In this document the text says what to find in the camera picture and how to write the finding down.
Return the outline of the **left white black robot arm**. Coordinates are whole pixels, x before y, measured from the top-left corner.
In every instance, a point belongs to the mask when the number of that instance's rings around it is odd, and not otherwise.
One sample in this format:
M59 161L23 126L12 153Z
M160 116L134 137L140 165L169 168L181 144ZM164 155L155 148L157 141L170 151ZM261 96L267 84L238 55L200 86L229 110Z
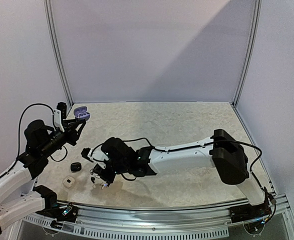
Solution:
M85 120L65 120L63 129L45 125L41 119L32 121L24 134L26 150L0 174L0 235L12 223L35 212L46 212L50 217L61 213L57 194L48 187L34 187L28 194L4 203L14 191L35 180L48 165L48 158L65 144L75 146L86 124Z

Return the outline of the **purple earbud charging case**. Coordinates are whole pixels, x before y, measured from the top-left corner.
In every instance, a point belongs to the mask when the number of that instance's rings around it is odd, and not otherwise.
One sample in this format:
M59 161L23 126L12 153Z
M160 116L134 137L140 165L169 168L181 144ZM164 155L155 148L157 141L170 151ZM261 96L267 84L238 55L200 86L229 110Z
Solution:
M73 114L75 116L75 119L80 121L80 120L86 120L88 121L90 118L90 113L87 112L87 107L86 106L80 106L74 109Z

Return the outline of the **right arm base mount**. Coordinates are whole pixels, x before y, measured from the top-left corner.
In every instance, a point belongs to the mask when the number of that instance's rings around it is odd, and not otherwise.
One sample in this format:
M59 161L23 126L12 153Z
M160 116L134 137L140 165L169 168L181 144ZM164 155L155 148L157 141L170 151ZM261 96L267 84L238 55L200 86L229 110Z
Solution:
M232 223L259 220L263 217L270 217L273 213L268 199L259 205L250 205L247 203L244 205L233 206L230 207L228 211Z

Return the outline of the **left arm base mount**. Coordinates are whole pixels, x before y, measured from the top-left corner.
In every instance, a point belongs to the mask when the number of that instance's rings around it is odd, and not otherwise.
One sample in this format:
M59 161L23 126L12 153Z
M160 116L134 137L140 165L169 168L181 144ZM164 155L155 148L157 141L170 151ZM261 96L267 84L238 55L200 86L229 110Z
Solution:
M58 222L75 223L79 212L76 205L56 203L52 208L37 211L36 214L55 219Z

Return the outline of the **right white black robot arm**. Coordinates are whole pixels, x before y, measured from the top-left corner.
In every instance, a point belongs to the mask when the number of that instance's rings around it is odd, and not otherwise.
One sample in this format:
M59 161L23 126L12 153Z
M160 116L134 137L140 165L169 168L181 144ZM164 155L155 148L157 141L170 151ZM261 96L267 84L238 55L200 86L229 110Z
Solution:
M244 147L257 148L216 129L212 136L199 141L163 147L149 145L138 150L111 137L86 156L96 164L92 169L94 177L106 185L112 184L116 175L142 178L171 170L215 168L224 184L236 186L244 194L249 202L245 213L256 218L265 209L267 193L253 173Z

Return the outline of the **black earbud charging case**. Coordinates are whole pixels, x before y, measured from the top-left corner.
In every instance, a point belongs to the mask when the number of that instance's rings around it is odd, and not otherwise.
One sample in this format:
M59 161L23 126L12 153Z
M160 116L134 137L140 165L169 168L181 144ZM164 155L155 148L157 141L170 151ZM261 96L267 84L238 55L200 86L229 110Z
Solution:
M82 169L82 165L80 162L73 162L70 165L70 170L71 172L75 173L75 172L79 172Z

